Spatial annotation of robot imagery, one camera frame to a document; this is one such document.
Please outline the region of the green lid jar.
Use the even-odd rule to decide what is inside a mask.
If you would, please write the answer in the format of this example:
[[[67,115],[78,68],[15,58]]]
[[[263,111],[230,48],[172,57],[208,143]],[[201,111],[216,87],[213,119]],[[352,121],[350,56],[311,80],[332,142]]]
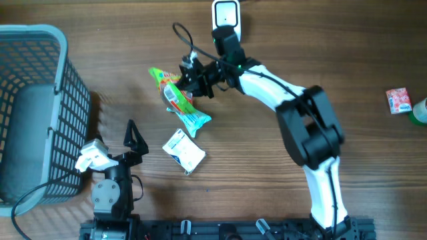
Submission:
[[[409,114],[409,119],[415,125],[423,125],[427,124],[427,110],[426,110],[426,99],[423,99],[419,103],[413,106],[412,111]]]

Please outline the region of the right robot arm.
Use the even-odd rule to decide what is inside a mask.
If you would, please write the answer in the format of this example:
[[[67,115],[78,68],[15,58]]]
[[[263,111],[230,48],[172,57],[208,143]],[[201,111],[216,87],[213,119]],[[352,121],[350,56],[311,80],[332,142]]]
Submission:
[[[276,113],[284,146],[307,179],[310,219],[318,239],[337,239],[350,228],[339,181],[340,146],[344,132],[326,92],[318,85],[300,87],[275,76],[266,66],[248,57],[234,28],[225,25],[211,32],[217,55],[203,65],[197,54],[206,52],[190,35],[180,39],[190,47],[179,66],[177,88],[195,97],[214,97],[213,87],[228,87],[253,97]]]

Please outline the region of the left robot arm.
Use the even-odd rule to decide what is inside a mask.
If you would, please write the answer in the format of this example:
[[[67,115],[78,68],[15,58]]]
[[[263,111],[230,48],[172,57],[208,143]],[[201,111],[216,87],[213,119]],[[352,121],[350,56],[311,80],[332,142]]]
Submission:
[[[123,145],[128,152],[113,157],[117,165],[101,172],[105,179],[97,183],[91,193],[94,204],[93,222],[81,226],[80,239],[146,239],[139,215],[133,214],[134,203],[141,198],[133,196],[132,183],[136,175],[131,168],[143,162],[149,153],[147,143],[133,120],[127,123]]]

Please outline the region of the teal snack pack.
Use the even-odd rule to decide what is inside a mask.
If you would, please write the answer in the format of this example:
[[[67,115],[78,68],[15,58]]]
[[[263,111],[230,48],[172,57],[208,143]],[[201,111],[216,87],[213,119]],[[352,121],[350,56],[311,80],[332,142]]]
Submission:
[[[201,111],[196,110],[195,113],[181,114],[175,113],[179,119],[184,123],[187,131],[191,137],[195,138],[197,131],[203,127],[203,125],[211,121],[211,117]]]

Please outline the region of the Haribo gummy candy bag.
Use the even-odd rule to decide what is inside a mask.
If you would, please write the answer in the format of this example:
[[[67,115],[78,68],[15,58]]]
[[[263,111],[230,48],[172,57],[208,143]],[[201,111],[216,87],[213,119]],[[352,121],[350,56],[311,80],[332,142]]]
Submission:
[[[156,87],[163,102],[175,113],[181,115],[196,112],[193,103],[193,95],[187,91],[179,90],[176,83],[181,79],[179,75],[152,67],[149,74],[154,78]]]

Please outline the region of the white plaster pack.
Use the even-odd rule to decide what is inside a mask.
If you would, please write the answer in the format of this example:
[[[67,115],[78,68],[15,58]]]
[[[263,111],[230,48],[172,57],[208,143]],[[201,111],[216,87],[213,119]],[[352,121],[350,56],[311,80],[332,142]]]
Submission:
[[[162,149],[184,169],[185,175],[190,175],[207,155],[182,129],[177,129]]]

